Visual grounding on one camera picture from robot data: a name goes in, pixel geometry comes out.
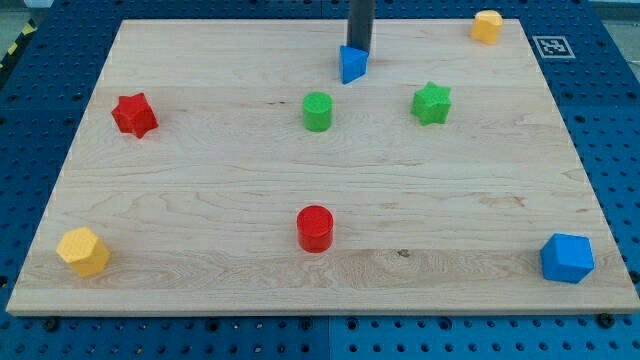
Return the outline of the dark cylindrical robot arm tool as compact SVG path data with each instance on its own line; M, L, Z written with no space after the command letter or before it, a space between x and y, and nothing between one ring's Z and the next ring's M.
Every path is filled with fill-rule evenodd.
M370 51L375 0L351 0L347 21L346 45L365 52Z

